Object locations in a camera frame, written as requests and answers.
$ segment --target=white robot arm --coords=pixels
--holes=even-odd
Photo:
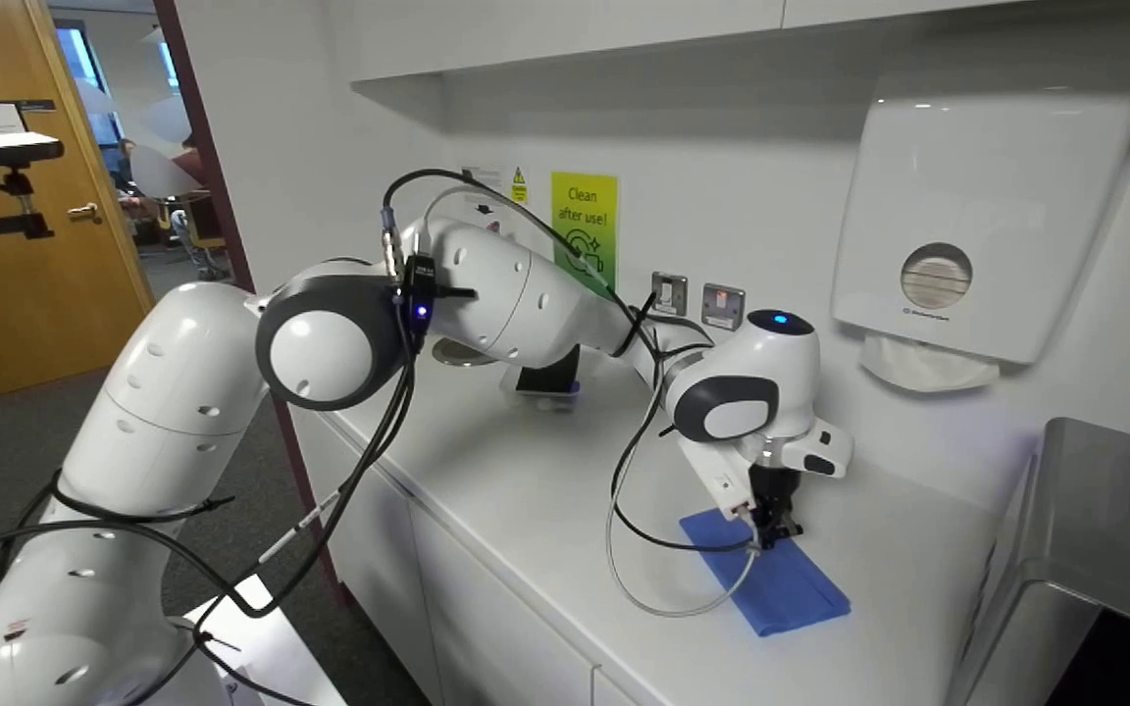
[[[432,330],[525,368],[573,344],[619,352],[648,383],[666,383],[684,454],[718,510],[769,513],[769,540],[790,535],[794,492],[769,492],[767,471],[845,475],[849,437],[812,411],[818,336],[798,314],[750,314],[725,344],[662,360],[659,344],[679,330],[640,323],[502,236],[432,225],[412,240],[400,275],[338,261],[276,300],[186,287],[147,317],[43,510],[43,527],[68,529],[28,540],[0,581],[0,702],[219,702],[203,659],[160,679],[193,634],[160,611],[169,551],[131,527],[181,535],[247,432],[263,381],[302,410],[349,410]]]
[[[632,323],[615,304],[586,291],[542,255],[472,225],[410,228],[432,268],[423,295],[410,295],[410,325],[432,325],[468,348],[525,368],[561,360],[573,344],[615,352],[632,325],[640,342],[619,357],[657,383],[673,376],[662,410],[679,448],[725,517],[750,513],[750,471],[810,471],[839,480],[852,444],[818,417],[822,352],[818,330],[790,310],[752,310],[725,344],[679,360],[659,360],[684,330]],[[389,291],[386,275],[349,262],[305,270],[266,308],[261,360],[266,381],[302,410],[349,410],[364,399],[398,364],[389,308],[377,317],[364,287]]]

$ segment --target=door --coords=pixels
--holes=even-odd
[[[60,160],[28,168],[30,203],[55,236],[0,236],[3,397],[105,368],[147,317],[149,291],[38,0],[0,0],[0,97],[55,102],[25,110],[25,121],[63,143]]]

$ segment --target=yellow sign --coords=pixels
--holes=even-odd
[[[530,199],[530,189],[525,189],[525,174],[522,174],[522,168],[516,168],[512,199],[516,199],[516,203],[525,203],[525,199]]]
[[[615,178],[553,174],[553,228],[577,247],[556,247],[556,268],[599,295],[615,284],[615,215]]]

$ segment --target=wall socket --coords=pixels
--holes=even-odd
[[[714,330],[739,330],[744,323],[744,291],[705,284],[700,323]]]
[[[652,310],[686,317],[686,279],[684,275],[652,270],[652,295],[657,295]]]

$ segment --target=cable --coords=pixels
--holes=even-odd
[[[454,168],[412,168],[412,174],[398,178],[398,181],[386,189],[386,195],[380,195],[380,228],[386,228],[386,236],[398,236],[398,230],[400,230],[400,228],[398,228],[398,207],[394,207],[398,193],[400,193],[406,186],[428,181],[428,178],[458,181],[458,186],[468,186],[468,189],[479,189],[479,193],[488,193],[491,199],[516,207],[522,221],[530,221],[542,236],[548,236],[561,250],[568,250],[568,261],[605,291],[608,304],[619,308],[619,314],[625,314],[625,317],[632,323],[632,330],[640,332],[645,348],[657,357],[657,344],[652,344],[648,330],[637,323],[637,314],[628,310],[628,304],[597,275],[597,268],[580,255],[580,247],[568,245],[556,228],[548,228],[538,212],[530,212],[525,203],[519,203],[519,199],[512,199],[512,195],[502,195],[502,193],[493,193],[491,186],[476,181],[472,174],[454,174]]]
[[[686,544],[686,540],[666,540],[666,539],[657,539],[657,535],[640,529],[640,527],[619,510],[625,462],[628,462],[628,454],[640,448],[645,432],[652,427],[662,387],[666,387],[666,381],[657,381],[652,399],[648,399],[648,411],[645,411],[637,437],[628,441],[628,448],[625,448],[625,454],[619,454],[619,462],[615,462],[615,471],[612,471],[608,517],[605,517],[605,559],[608,559],[608,574],[612,574],[615,590],[619,590],[640,611],[652,611],[652,616],[700,616],[700,611],[712,611],[712,610],[725,606],[725,600],[750,581],[750,574],[752,574],[752,565],[758,565],[758,553],[763,553],[763,535],[758,535],[752,517],[744,513],[750,540],[733,540],[733,544]],[[691,606],[691,610],[662,610],[662,606],[645,600],[645,598],[625,581],[625,574],[619,574],[619,565],[615,565],[615,551],[612,551],[612,517],[619,517],[637,539],[645,539],[648,544],[659,544],[659,551],[691,551],[691,553],[739,553],[739,551],[744,551],[750,559],[744,559],[744,569],[731,581],[731,590],[725,590],[724,598],[714,598],[714,600],[705,600],[705,606]]]
[[[619,451],[619,458],[615,458],[615,467],[612,467],[608,508],[612,508],[612,513],[615,513],[637,539],[645,539],[648,544],[679,551],[679,553],[739,553],[739,551],[744,551],[750,540],[725,540],[725,544],[666,540],[666,539],[657,539],[657,535],[648,535],[645,527],[637,527],[637,522],[625,513],[625,508],[619,508],[625,467],[628,467],[632,451],[640,448],[640,441],[648,437],[662,387],[666,387],[666,381],[657,381],[652,399],[648,399],[648,411],[645,411],[637,437],[628,441],[628,448]]]
[[[25,527],[30,522],[30,513],[46,502],[55,480],[60,480],[60,467],[55,467],[53,484],[38,485],[38,492],[28,500],[28,508],[25,508],[19,517],[17,517],[17,529],[25,529]],[[17,551],[17,540],[0,540],[0,581],[9,578],[11,551]]]
[[[472,189],[472,186],[454,186],[454,189],[444,189],[419,215],[419,240],[432,230],[432,215],[444,199],[458,195],[458,193],[483,193],[483,189]]]
[[[714,332],[705,325],[691,323],[691,317],[673,317],[673,314],[648,310],[648,323],[696,330],[701,342],[714,344]]]
[[[105,517],[105,522],[131,522],[131,527],[186,522],[186,517],[211,513],[211,510],[230,502],[230,500],[203,500],[199,508],[181,508],[181,510],[166,510],[166,513],[117,513],[117,510],[105,510],[105,508],[96,508],[96,502],[84,502],[84,500],[60,492],[60,475],[53,484],[53,496],[77,513]]]
[[[281,696],[281,692],[272,692],[272,688],[247,679],[242,671],[236,671],[230,663],[224,663],[224,659],[207,648],[217,634],[203,632],[203,624],[211,621],[211,611],[219,610],[219,600],[224,600],[224,598],[207,600],[207,610],[199,611],[199,621],[187,624],[193,648],[181,653],[181,659],[176,659],[160,679],[152,679],[152,682],[149,682],[134,702],[126,702],[126,706],[147,706],[159,692],[166,692],[166,688],[186,671],[186,663],[187,663],[196,653],[203,653],[224,674],[230,674],[230,679],[242,682],[247,692],[261,692],[261,696],[278,699],[278,702],[292,702],[292,706],[305,706],[302,699],[292,699],[292,696]]]
[[[257,611],[257,616],[266,616],[272,610],[278,610],[298,583],[302,578],[321,561],[359,484],[364,480],[364,471],[386,454],[386,448],[394,444],[389,427],[398,432],[400,420],[410,417],[410,406],[412,406],[412,374],[400,374],[400,387],[398,387],[398,399],[406,399],[406,411],[398,417],[380,417],[380,427],[374,432],[374,441],[364,444],[359,467],[349,471],[349,480],[338,485],[342,500],[338,508],[331,510],[331,522],[321,522],[321,539],[315,540],[310,559],[292,574],[292,581],[278,590],[278,598]],[[261,574],[263,565],[272,561],[272,553],[257,559],[241,578],[253,578]]]
[[[612,348],[612,357],[625,357],[625,352],[632,348],[632,342],[637,342],[637,332],[645,330],[645,317],[648,317],[652,308],[657,308],[657,291],[648,291],[645,308],[640,308],[637,317],[632,317],[628,336],[619,336],[619,344]]]
[[[43,535],[72,535],[72,529],[109,529],[109,535],[134,535],[147,540],[159,540],[166,551],[174,551],[186,565],[193,565],[207,583],[217,583],[219,594],[228,594],[230,583],[187,544],[181,544],[176,539],[149,529],[149,527],[131,527],[131,522],[46,522],[46,527],[28,527],[28,529],[11,529],[0,535],[0,540],[19,540],[19,539],[43,539]]]
[[[652,616],[701,616],[701,611],[714,611],[714,610],[725,606],[739,590],[744,590],[744,581],[750,581],[750,574],[752,574],[752,565],[758,565],[758,553],[763,553],[763,551],[758,551],[758,527],[752,527],[750,513],[744,513],[744,527],[750,527],[750,535],[752,535],[752,540],[744,540],[744,569],[725,583],[724,598],[712,598],[712,600],[701,600],[701,606],[662,610],[662,606],[645,600],[645,598],[625,581],[625,574],[619,574],[619,565],[615,565],[612,513],[608,513],[608,522],[605,522],[608,574],[612,574],[615,590],[619,590],[640,611],[652,611]]]
[[[676,344],[676,348],[662,348],[659,357],[673,360],[673,357],[701,352],[701,348],[714,348],[714,344],[705,344],[705,342],[700,342],[700,344]]]

